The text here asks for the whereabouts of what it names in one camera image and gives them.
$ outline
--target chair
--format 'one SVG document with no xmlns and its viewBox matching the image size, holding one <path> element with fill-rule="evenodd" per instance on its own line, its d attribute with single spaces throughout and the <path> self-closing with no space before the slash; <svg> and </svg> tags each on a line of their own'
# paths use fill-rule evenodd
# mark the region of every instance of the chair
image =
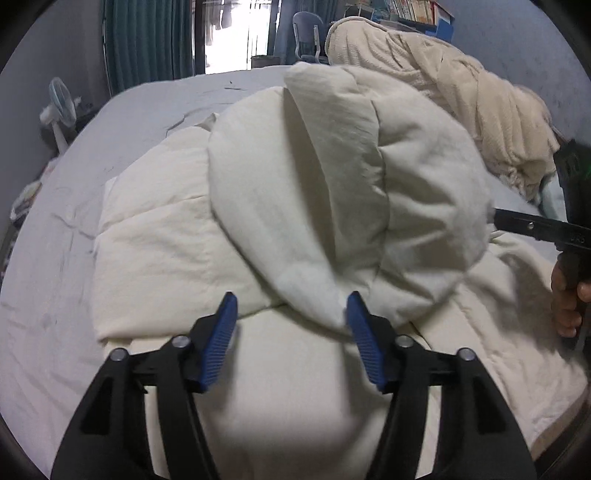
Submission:
<svg viewBox="0 0 591 480">
<path fill-rule="evenodd" d="M 322 19 L 311 12 L 298 12 L 294 15 L 293 24 L 296 58 L 308 63 L 324 63 L 328 65 L 329 59 L 326 55 L 320 55 L 321 51 L 324 50 L 324 42 L 326 41 L 327 34 L 327 28 Z M 314 45 L 316 54 L 302 54 L 300 52 L 301 43 Z"/>
</svg>

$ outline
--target blue gripper pad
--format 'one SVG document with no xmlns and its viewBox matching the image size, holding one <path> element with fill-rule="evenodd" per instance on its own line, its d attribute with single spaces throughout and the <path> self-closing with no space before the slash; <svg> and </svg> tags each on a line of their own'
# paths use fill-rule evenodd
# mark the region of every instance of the blue gripper pad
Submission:
<svg viewBox="0 0 591 480">
<path fill-rule="evenodd" d="M 199 383 L 207 390 L 217 381 L 232 332 L 238 319 L 238 299 L 227 292 L 214 315 L 215 326 L 202 350 L 201 375 Z"/>
<path fill-rule="evenodd" d="M 354 291 L 347 299 L 347 323 L 353 331 L 369 381 L 376 385 L 378 390 L 383 391 L 387 383 L 384 352 L 379 346 L 370 322 L 371 314 L 359 292 Z"/>
</svg>

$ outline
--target teal curtain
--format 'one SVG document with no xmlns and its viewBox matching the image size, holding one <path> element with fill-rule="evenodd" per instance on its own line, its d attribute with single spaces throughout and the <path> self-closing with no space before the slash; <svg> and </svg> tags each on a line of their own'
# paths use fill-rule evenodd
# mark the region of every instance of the teal curtain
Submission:
<svg viewBox="0 0 591 480">
<path fill-rule="evenodd" d="M 191 0 L 103 0 L 111 95 L 194 75 Z"/>
</svg>

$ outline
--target bed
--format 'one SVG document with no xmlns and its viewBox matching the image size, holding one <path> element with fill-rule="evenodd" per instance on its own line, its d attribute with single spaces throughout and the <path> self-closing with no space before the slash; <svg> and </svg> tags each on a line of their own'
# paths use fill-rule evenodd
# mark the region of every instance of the bed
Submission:
<svg viewBox="0 0 591 480">
<path fill-rule="evenodd" d="M 80 134 L 40 193 L 0 294 L 0 411 L 44 474 L 49 475 L 69 419 L 103 360 L 89 305 L 105 184 L 173 132 L 258 90 L 282 85 L 286 69 L 152 83 L 115 97 Z M 489 185 L 497 207 L 535 213 L 492 176 Z M 527 241 L 549 261 L 556 259 L 552 245 Z M 357 375 L 359 367 L 352 367 Z M 358 400 L 371 400 L 364 395 Z"/>
</svg>

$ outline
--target white fan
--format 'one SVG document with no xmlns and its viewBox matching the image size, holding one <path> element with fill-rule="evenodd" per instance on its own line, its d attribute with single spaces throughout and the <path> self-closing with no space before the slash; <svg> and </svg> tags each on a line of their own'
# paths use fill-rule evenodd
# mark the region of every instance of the white fan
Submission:
<svg viewBox="0 0 591 480">
<path fill-rule="evenodd" d="M 59 122 L 68 128 L 76 124 L 76 104 L 80 103 L 80 98 L 72 100 L 68 88 L 58 77 L 55 77 L 49 84 L 49 98 L 51 103 L 43 109 L 39 119 L 43 125 L 51 124 L 53 134 L 56 136 L 57 149 L 61 156 L 68 149 L 68 143 L 64 138 Z"/>
</svg>

